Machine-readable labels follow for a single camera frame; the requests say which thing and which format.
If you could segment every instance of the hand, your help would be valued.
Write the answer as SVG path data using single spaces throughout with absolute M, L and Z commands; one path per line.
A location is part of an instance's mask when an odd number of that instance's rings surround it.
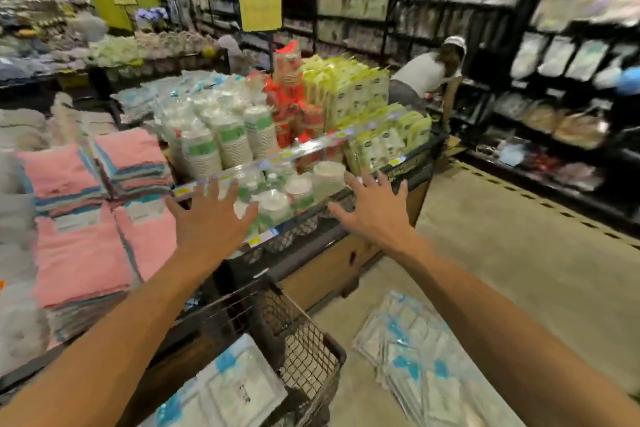
M 355 210 L 347 213 L 340 204 L 329 203 L 332 216 L 348 232 L 376 243 L 387 253 L 401 249 L 407 237 L 415 233 L 406 213 L 406 181 L 396 195 L 382 172 L 378 173 L 379 182 L 370 174 L 363 174 L 360 183 L 350 172 L 345 172 L 344 180 L 356 195 Z
M 188 211 L 172 197 L 165 200 L 175 218 L 178 250 L 206 264 L 209 273 L 242 245 L 249 226 L 258 216 L 258 203 L 254 202 L 239 219 L 234 211 L 237 195 L 238 184 L 234 181 L 227 196 L 218 199 L 218 180 L 212 179 L 207 196 L 204 183 L 198 182 Z

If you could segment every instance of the concrete floor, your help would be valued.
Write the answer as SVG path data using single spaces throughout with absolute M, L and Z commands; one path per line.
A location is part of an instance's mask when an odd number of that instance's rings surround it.
M 417 228 L 438 254 L 514 301 L 620 388 L 640 389 L 640 252 L 462 169 L 434 180 Z M 412 425 L 351 347 L 391 289 L 424 297 L 385 257 L 353 294 L 315 316 L 348 352 L 334 427 Z

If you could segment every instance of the gray pants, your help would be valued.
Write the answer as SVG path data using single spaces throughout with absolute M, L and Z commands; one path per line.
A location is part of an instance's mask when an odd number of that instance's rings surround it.
M 406 83 L 391 80 L 389 83 L 389 103 L 401 103 L 410 110 L 416 110 L 421 114 L 425 112 L 424 98 Z

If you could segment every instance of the yellow tape on floor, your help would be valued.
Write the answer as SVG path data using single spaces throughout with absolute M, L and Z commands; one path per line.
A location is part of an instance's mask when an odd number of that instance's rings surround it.
M 490 183 L 497 184 L 498 186 L 503 187 L 507 190 L 517 192 L 520 196 L 526 197 L 531 201 L 535 201 L 541 206 L 544 206 L 545 208 L 552 209 L 560 213 L 562 216 L 566 218 L 571 218 L 572 220 L 579 221 L 585 227 L 588 227 L 590 229 L 596 229 L 604 233 L 607 237 L 620 240 L 621 242 L 624 242 L 627 245 L 631 245 L 636 250 L 640 250 L 640 240 L 637 240 L 634 237 L 630 237 L 629 235 L 620 233 L 619 231 L 609 228 L 608 226 L 603 225 L 599 221 L 591 220 L 590 218 L 587 218 L 586 216 L 583 216 L 580 213 L 576 213 L 572 209 L 566 208 L 562 204 L 558 204 L 555 201 L 551 201 L 544 197 L 540 197 L 537 194 L 534 194 L 533 192 L 529 192 L 521 187 L 516 186 L 515 184 L 512 184 L 507 181 L 503 181 L 502 179 L 498 179 L 496 176 L 489 174 L 488 172 L 481 171 L 480 169 L 477 169 L 472 165 L 465 164 L 464 162 L 460 162 L 459 160 L 454 162 L 453 165 L 459 169 L 464 169 L 465 171 L 469 171 L 474 176 L 481 177 L 482 179 L 489 181 Z

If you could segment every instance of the blue balloon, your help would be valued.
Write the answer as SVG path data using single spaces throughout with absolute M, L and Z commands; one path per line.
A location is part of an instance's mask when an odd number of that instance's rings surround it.
M 624 96 L 640 93 L 640 66 L 630 67 L 620 73 L 616 90 Z

